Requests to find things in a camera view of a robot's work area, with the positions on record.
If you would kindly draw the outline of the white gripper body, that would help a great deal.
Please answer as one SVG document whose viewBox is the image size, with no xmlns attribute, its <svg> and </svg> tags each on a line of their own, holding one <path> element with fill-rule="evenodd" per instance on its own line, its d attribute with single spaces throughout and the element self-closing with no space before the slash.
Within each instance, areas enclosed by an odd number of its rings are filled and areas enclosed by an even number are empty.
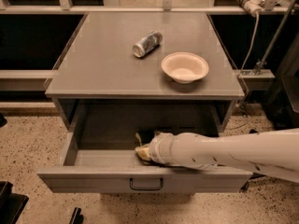
<svg viewBox="0 0 299 224">
<path fill-rule="evenodd" d="M 159 133 L 149 143 L 149 157 L 163 165 L 173 165 L 171 146 L 174 135 L 171 133 Z"/>
</svg>

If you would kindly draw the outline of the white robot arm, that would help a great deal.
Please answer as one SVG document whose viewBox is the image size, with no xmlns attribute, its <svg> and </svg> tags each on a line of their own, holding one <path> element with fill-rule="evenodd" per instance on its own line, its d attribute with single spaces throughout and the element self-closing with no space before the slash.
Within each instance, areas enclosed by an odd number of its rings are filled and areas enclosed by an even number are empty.
<svg viewBox="0 0 299 224">
<path fill-rule="evenodd" d="M 135 149 L 143 161 L 201 169 L 220 164 L 294 183 L 299 182 L 299 130 L 208 137 L 158 133 Z"/>
</svg>

